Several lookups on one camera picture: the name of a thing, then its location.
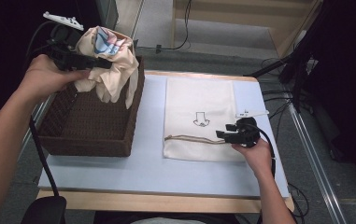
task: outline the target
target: wire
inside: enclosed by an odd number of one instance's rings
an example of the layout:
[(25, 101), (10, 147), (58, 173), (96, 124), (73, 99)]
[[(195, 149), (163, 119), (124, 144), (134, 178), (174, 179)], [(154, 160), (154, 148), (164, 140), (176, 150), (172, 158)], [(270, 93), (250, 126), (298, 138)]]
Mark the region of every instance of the wire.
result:
[[(269, 58), (269, 59), (264, 59), (262, 61), (262, 63), (260, 64), (260, 67), (263, 69), (264, 68), (263, 67), (264, 63), (267, 62), (267, 61), (270, 61), (270, 60), (277, 60), (277, 61), (282, 62), (283, 64), (286, 64), (283, 61), (281, 61), (279, 58)], [(267, 74), (272, 75), (272, 76), (279, 76), (280, 75), (279, 67), (277, 68), (277, 70), (278, 70), (279, 74), (274, 74), (274, 73), (270, 73), (270, 72), (267, 72)]]
[(289, 186), (293, 187), (294, 189), (296, 189), (297, 191), (299, 191), (299, 193), (301, 195), (303, 195), (305, 201), (306, 201), (306, 211), (304, 213), (302, 213), (302, 216), (305, 217), (306, 215), (308, 215), (309, 213), (309, 202), (308, 202), (308, 198), (306, 197), (306, 195), (299, 189), (297, 188), (295, 185), (288, 183)]
[(274, 98), (266, 99), (264, 100), (264, 102), (272, 101), (272, 100), (292, 100), (292, 99), (293, 99), (292, 97), (274, 97)]
[[(22, 68), (22, 77), (24, 76), (24, 74), (26, 72), (26, 69), (29, 66), (29, 60), (31, 59), (31, 56), (35, 52), (37, 52), (39, 50), (42, 50), (43, 48), (47, 47), (47, 46), (43, 46), (43, 47), (40, 47), (40, 48), (35, 49), (35, 50), (32, 51), (32, 46), (33, 46), (33, 43), (34, 43), (34, 41), (36, 39), (37, 34), (46, 25), (49, 25), (49, 24), (56, 24), (56, 22), (55, 21), (43, 22), (41, 25), (39, 25), (37, 27), (37, 29), (35, 30), (34, 34), (32, 35), (32, 38), (31, 38), (31, 40), (30, 40), (30, 42), (28, 44), (28, 48), (27, 48), (26, 54), (25, 54), (25, 59), (24, 59), (23, 68)], [(44, 171), (46, 172), (47, 178), (49, 179), (53, 194), (54, 194), (54, 196), (59, 196), (58, 189), (56, 187), (56, 184), (55, 184), (55, 181), (53, 179), (52, 173), (50, 171), (49, 165), (47, 164), (47, 160), (46, 160), (46, 157), (44, 155), (43, 148), (42, 148), (41, 143), (40, 143), (40, 139), (38, 137), (37, 129), (36, 129), (36, 126), (35, 126), (35, 121), (34, 121), (32, 116), (31, 116), (31, 118), (29, 120), (29, 129), (30, 129), (30, 131), (32, 133), (33, 140), (35, 141), (38, 157), (39, 157), (39, 159), (41, 161), (41, 164), (43, 165)]]
[(280, 121), (282, 120), (282, 115), (283, 115), (283, 112), (285, 112), (286, 108), (288, 108), (289, 104), (291, 103), (292, 101), (289, 101), (288, 103), (285, 103), (284, 106), (283, 106), (283, 109), (282, 111), (280, 112), (280, 116), (279, 116), (279, 119), (278, 119), (278, 124), (277, 124), (277, 135), (276, 135), (276, 142), (278, 141), (278, 136), (279, 136), (279, 126), (280, 126)]
[(262, 95), (278, 93), (292, 93), (292, 91), (262, 91)]
[(78, 17), (84, 23), (84, 20), (82, 19), (82, 16), (81, 16), (81, 12), (79, 11), (78, 0), (75, 0), (75, 2), (76, 2), (76, 8), (78, 9)]
[(292, 101), (289, 100), (288, 102), (286, 102), (285, 104), (283, 104), (282, 106), (280, 106), (280, 107), (276, 110), (276, 112), (275, 112), (273, 115), (270, 115), (270, 117), (269, 117), (268, 119), (272, 119), (275, 115), (281, 113), (281, 112), (282, 112), (281, 109), (283, 110), (283, 108), (285, 108), (285, 106), (287, 106), (287, 105), (289, 105), (289, 104), (291, 104), (291, 103), (292, 103)]
[(29, 60), (31, 58), (30, 56), (33, 53), (32, 52), (32, 45), (33, 45), (33, 42), (36, 39), (36, 36), (40, 32), (40, 30), (42, 30), (46, 25), (49, 25), (49, 24), (56, 24), (56, 22), (55, 21), (45, 21), (41, 25), (39, 25), (37, 27), (37, 29), (35, 30), (35, 32), (33, 33), (32, 38), (31, 38), (31, 40), (30, 40), (30, 42), (28, 44), (28, 48), (27, 48), (26, 53), (25, 53), (25, 60), (23, 61), (22, 74), (24, 74), (24, 72), (26, 71), (26, 69), (29, 66)]
[(161, 49), (161, 48), (151, 48), (151, 47), (136, 47), (137, 49), (159, 49), (159, 50), (176, 50), (176, 49), (181, 49), (181, 47), (183, 47), (186, 42), (188, 41), (189, 39), (189, 27), (188, 27), (188, 24), (189, 24), (189, 16), (190, 16), (190, 10), (192, 8), (192, 0), (189, 0), (189, 2), (187, 3), (187, 6), (186, 6), (186, 11), (184, 13), (184, 24), (185, 24), (185, 27), (186, 27), (186, 38), (184, 39), (183, 43), (176, 47), (176, 48), (167, 48), (167, 49)]
[(304, 224), (305, 223), (305, 220), (304, 220), (304, 217), (303, 217), (303, 212), (301, 211), (301, 208), (299, 206), (299, 203), (292, 197), (292, 200), (293, 200), (293, 203), (294, 203), (294, 206), (297, 208), (297, 211), (299, 212), (299, 216), (296, 215), (295, 213), (292, 213), (294, 217), (299, 217), (301, 220), (302, 220), (302, 223)]
[(52, 173), (50, 171), (49, 165), (47, 164), (46, 157), (44, 156), (44, 152), (43, 152), (43, 149), (41, 147), (40, 139), (38, 138), (38, 133), (37, 133), (37, 129), (36, 129), (35, 121), (34, 121), (33, 117), (30, 118), (29, 127), (30, 127), (30, 131), (32, 133), (33, 140), (35, 141), (38, 157), (40, 158), (41, 164), (44, 167), (44, 171), (46, 172), (47, 177), (48, 177), (48, 179), (50, 181), (51, 188), (52, 188), (52, 191), (54, 193), (54, 196), (59, 196), (58, 189), (56, 188), (55, 181), (53, 179), (53, 176), (52, 176)]
[(276, 155), (274, 153), (274, 148), (273, 148), (273, 145), (271, 144), (271, 140), (270, 138), (268, 137), (268, 135), (262, 130), (260, 129), (259, 127), (257, 127), (256, 125), (252, 125), (252, 124), (248, 124), (248, 123), (245, 123), (245, 126), (248, 126), (250, 128), (253, 128), (257, 131), (259, 131), (260, 133), (262, 133), (265, 137), (265, 139), (267, 140), (267, 142), (269, 143), (269, 146), (270, 146), (270, 154), (271, 154), (271, 172), (273, 174), (273, 177), (275, 177), (276, 175)]
[(249, 220), (245, 216), (243, 216), (242, 214), (239, 215), (240, 215), (239, 217), (242, 218), (245, 221), (245, 223), (250, 224)]

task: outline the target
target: wicker basket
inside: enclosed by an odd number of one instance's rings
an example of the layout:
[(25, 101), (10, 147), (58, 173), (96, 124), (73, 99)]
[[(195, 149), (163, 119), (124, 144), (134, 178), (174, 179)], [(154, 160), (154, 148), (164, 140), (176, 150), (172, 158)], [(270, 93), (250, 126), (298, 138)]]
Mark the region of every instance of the wicker basket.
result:
[(139, 79), (129, 109), (124, 97), (129, 80), (117, 103), (101, 102), (95, 89), (77, 92), (73, 84), (55, 96), (38, 129), (41, 144), (51, 155), (130, 156), (145, 81), (143, 59), (136, 58)]

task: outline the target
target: person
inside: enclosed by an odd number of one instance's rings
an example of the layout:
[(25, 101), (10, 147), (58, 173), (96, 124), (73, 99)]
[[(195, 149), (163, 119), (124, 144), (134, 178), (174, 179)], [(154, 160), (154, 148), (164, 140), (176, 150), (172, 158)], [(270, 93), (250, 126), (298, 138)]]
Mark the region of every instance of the person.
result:
[[(42, 54), (32, 60), (20, 86), (0, 110), (0, 207), (7, 196), (22, 139), (36, 105), (62, 90), (69, 82), (88, 75), (89, 71), (60, 71), (47, 55)], [(253, 148), (232, 147), (246, 157), (258, 179), (263, 223), (294, 223), (271, 174), (268, 143), (260, 139)]]

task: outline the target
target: fabric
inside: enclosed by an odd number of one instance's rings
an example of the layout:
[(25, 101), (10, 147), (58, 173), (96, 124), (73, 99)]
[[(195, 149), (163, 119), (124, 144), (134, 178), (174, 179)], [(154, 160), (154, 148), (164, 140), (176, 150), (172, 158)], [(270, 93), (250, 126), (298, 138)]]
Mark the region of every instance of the fabric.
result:
[(164, 156), (185, 161), (243, 161), (216, 136), (234, 124), (232, 81), (170, 77), (166, 83)]
[(94, 67), (88, 79), (78, 80), (75, 86), (79, 92), (96, 88), (98, 98), (105, 103), (116, 103), (122, 87), (129, 81), (125, 104), (129, 108), (137, 88), (139, 65), (130, 37), (104, 27), (90, 28), (76, 45), (78, 53), (107, 59), (113, 64), (109, 69)]

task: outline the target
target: drawstring bag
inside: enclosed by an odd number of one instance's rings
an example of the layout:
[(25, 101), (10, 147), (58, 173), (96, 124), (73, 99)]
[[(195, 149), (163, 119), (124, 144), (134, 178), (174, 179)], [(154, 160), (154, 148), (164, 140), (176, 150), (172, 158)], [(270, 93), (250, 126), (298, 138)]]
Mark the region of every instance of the drawstring bag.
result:
[(164, 156), (185, 161), (243, 161), (216, 136), (235, 123), (233, 81), (170, 77), (166, 82)]

